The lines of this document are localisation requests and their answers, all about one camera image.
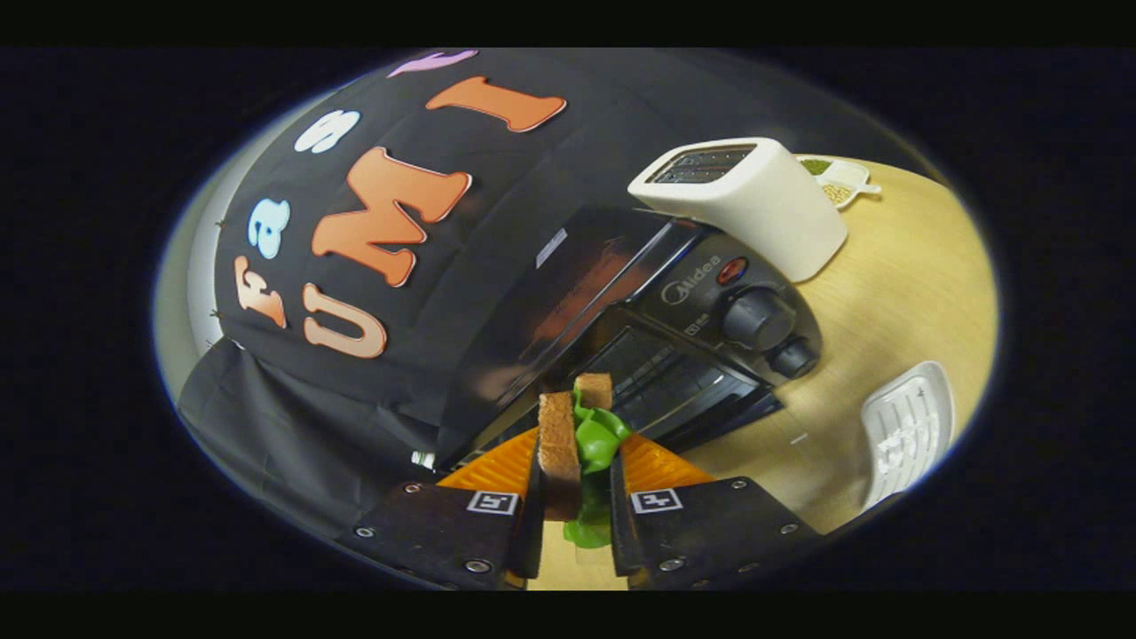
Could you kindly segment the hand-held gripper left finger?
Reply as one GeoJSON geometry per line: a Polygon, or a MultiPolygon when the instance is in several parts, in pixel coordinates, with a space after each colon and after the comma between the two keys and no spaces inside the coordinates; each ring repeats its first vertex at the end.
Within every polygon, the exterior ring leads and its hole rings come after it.
{"type": "Polygon", "coordinates": [[[337,545],[424,588],[524,589],[542,550],[537,442],[534,428],[438,483],[393,486],[337,545]]]}

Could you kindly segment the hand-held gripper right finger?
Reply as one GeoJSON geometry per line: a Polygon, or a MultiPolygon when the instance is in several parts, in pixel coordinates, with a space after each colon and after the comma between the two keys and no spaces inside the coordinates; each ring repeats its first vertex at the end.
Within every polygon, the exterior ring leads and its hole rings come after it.
{"type": "Polygon", "coordinates": [[[613,571],[630,590],[738,589],[821,540],[753,478],[715,480],[638,434],[613,458],[610,493],[613,571]]]}

